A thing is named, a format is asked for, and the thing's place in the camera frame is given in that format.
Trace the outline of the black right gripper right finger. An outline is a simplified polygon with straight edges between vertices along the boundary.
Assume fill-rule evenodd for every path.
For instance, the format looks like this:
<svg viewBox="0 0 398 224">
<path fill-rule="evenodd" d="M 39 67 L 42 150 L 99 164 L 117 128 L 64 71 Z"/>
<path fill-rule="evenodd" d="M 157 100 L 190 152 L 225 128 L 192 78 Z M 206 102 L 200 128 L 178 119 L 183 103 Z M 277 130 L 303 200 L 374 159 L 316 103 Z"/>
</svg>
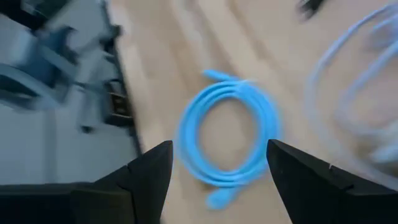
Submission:
<svg viewBox="0 0 398 224">
<path fill-rule="evenodd" d="M 276 139 L 267 161 L 293 224 L 398 224 L 398 191 Z"/>
</svg>

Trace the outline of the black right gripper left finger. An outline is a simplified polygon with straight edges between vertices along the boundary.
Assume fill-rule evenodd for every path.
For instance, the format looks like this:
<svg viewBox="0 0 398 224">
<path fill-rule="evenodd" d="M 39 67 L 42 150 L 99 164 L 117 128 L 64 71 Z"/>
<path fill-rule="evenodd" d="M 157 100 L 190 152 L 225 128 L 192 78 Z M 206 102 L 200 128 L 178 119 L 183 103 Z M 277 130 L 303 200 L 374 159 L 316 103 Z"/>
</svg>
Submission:
<svg viewBox="0 0 398 224">
<path fill-rule="evenodd" d="M 94 182 L 0 185 L 0 224 L 160 224 L 172 166 L 164 141 Z"/>
</svg>

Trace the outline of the grey office chair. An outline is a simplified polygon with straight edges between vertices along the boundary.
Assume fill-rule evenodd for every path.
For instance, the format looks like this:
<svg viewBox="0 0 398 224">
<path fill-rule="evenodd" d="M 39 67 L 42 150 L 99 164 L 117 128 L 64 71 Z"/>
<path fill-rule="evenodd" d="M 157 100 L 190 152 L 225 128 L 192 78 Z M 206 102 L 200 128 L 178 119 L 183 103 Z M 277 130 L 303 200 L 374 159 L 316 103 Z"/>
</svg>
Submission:
<svg viewBox="0 0 398 224">
<path fill-rule="evenodd" d="M 76 83 L 78 54 L 68 40 L 70 26 L 35 36 L 17 63 L 0 63 L 0 103 L 17 110 L 52 110 Z"/>
</svg>

